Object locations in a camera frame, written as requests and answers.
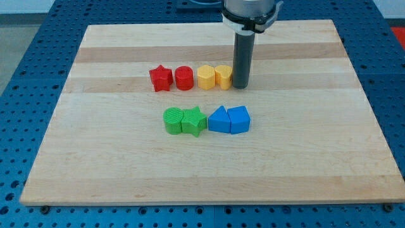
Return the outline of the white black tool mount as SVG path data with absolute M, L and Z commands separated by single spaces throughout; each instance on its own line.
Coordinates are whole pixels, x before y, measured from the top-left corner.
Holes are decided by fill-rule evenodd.
M 223 1 L 223 23 L 236 34 L 261 34 L 277 20 L 283 1 Z

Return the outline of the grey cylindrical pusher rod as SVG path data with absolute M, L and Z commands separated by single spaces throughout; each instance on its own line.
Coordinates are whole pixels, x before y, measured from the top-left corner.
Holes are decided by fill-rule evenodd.
M 237 89 L 248 86 L 255 34 L 235 34 L 232 85 Z

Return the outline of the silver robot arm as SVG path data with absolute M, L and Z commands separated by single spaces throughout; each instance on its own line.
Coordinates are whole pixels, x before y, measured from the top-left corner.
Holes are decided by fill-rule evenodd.
M 262 34 L 277 20 L 283 1 L 224 0 L 223 23 L 235 32 L 232 86 L 248 86 L 256 34 Z

